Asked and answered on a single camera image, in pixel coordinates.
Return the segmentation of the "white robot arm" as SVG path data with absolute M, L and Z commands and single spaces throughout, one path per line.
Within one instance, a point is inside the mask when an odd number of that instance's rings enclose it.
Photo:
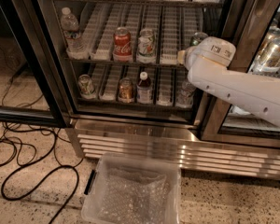
M 180 50 L 177 60 L 196 88 L 280 127 L 280 78 L 230 70 L 235 52 L 232 43 L 209 36 Z

